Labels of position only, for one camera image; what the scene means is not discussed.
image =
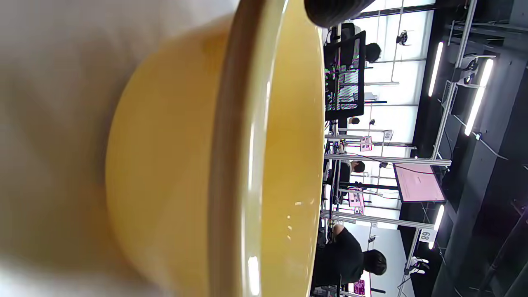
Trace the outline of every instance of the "metal frame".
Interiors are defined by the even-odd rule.
[[[451,160],[431,160],[431,159],[415,159],[415,158],[400,158],[400,157],[365,157],[359,155],[335,155],[325,154],[324,158],[327,160],[345,160],[345,161],[378,161],[378,162],[394,162],[400,164],[424,164],[431,166],[451,166]]]
[[[322,211],[320,214],[321,218],[329,219],[330,214],[328,214],[325,211]],[[426,224],[421,222],[412,222],[412,221],[403,221],[403,220],[393,220],[393,219],[385,219],[385,218],[377,218],[377,217],[370,217],[370,216],[364,216],[364,215],[354,215],[354,214],[346,214],[344,212],[334,211],[332,213],[332,219],[343,221],[343,222],[350,222],[355,223],[356,221],[366,221],[370,223],[377,223],[377,222],[385,222],[388,224],[396,224],[398,226],[406,226],[406,227],[412,227],[416,228],[416,231],[414,232],[414,238],[412,239],[411,248],[409,250],[409,254],[407,255],[407,262],[405,264],[404,271],[407,271],[409,267],[411,266],[411,260],[414,255],[414,250],[416,249],[418,245],[418,237],[420,235],[420,232],[422,229],[433,229],[433,224]],[[403,287],[405,286],[405,278],[407,274],[404,272],[403,277],[401,280],[402,285],[400,286],[400,289],[398,291],[398,297],[401,296],[401,293],[403,292]]]
[[[466,23],[464,24],[464,31],[462,32],[462,37],[460,38],[460,48],[458,49],[458,56],[455,62],[455,69],[460,68],[462,59],[464,58],[464,52],[466,51],[467,40],[469,38],[469,31],[473,22],[473,16],[475,15],[476,6],[477,0],[471,0],[467,11]],[[449,107],[451,106],[451,103],[455,97],[454,95],[455,88],[453,84],[451,84],[451,87],[449,88],[447,94],[446,108],[444,108],[444,112],[442,113],[442,119],[440,120],[440,127],[438,128],[438,134],[436,136],[435,146],[433,148],[431,160],[436,160],[437,158],[438,150],[440,149],[440,142],[442,141],[442,135],[444,134],[444,130],[446,129],[447,116],[450,113]]]
[[[346,135],[326,135],[327,138],[333,138],[333,139],[339,139],[343,138],[343,136]],[[403,292],[403,288],[405,286],[405,279],[407,276],[407,273],[405,271],[408,270],[408,268],[411,265],[411,260],[414,255],[414,250],[416,249],[416,246],[418,244],[418,237],[420,235],[420,232],[422,229],[434,229],[434,225],[432,224],[425,224],[421,222],[413,222],[413,221],[404,221],[404,220],[393,220],[393,219],[386,219],[386,218],[378,218],[378,217],[370,217],[365,215],[354,215],[354,214],[346,214],[344,212],[339,211],[333,211],[332,210],[332,201],[334,198],[335,191],[337,192],[353,192],[355,190],[341,190],[340,189],[340,181],[339,178],[341,176],[341,160],[361,160],[361,161],[379,161],[379,162],[397,162],[397,163],[407,163],[407,164],[428,164],[428,165],[436,165],[436,166],[449,166],[451,165],[451,160],[431,160],[431,159],[415,159],[415,158],[401,158],[401,157],[375,157],[375,159],[370,159],[368,157],[359,156],[359,155],[337,155],[337,154],[325,154],[325,159],[328,159],[330,162],[332,160],[335,160],[336,167],[334,169],[334,173],[332,176],[332,185],[330,190],[330,201],[329,201],[329,210],[328,212],[323,210],[320,213],[320,217],[323,219],[332,219],[332,220],[339,220],[343,222],[351,222],[355,223],[355,221],[367,221],[367,222],[385,222],[388,224],[396,224],[398,226],[407,226],[407,227],[413,227],[416,228],[416,231],[414,232],[414,238],[411,243],[411,249],[409,250],[409,255],[407,257],[406,266],[404,269],[403,277],[402,277],[402,285],[399,288],[398,291],[398,297],[401,297],[401,293]]]

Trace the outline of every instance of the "pink sign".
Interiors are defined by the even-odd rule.
[[[396,180],[403,202],[444,201],[444,194],[429,165],[395,164]]]

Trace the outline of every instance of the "number 68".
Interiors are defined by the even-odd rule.
[[[421,239],[423,240],[429,240],[429,237],[431,236],[431,233],[429,232],[422,232]]]

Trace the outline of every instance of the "fluorescent light tube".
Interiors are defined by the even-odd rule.
[[[444,43],[440,42],[438,43],[438,49],[436,50],[435,67],[432,69],[431,84],[429,85],[429,97],[432,96],[432,92],[435,89],[436,75],[438,74],[438,67],[440,66],[442,49],[444,49]]]
[[[444,216],[444,210],[445,210],[444,206],[440,205],[440,209],[438,209],[438,213],[436,214],[435,226],[433,227],[435,231],[438,231],[438,229],[440,228],[440,223],[442,223],[442,217]],[[430,242],[429,249],[433,249],[434,247],[435,247],[435,242]]]
[[[482,73],[482,78],[480,79],[480,87],[477,89],[477,94],[475,95],[475,99],[473,100],[473,105],[471,106],[471,111],[469,112],[469,119],[467,120],[466,124],[466,130],[464,133],[466,135],[471,134],[471,131],[473,130],[473,125],[475,123],[475,119],[477,118],[478,109],[480,108],[480,104],[482,103],[482,98],[484,97],[484,92],[486,91],[486,86],[488,84],[489,77],[492,74],[493,69],[493,60],[488,59],[486,61],[486,64],[484,65],[484,72]]]

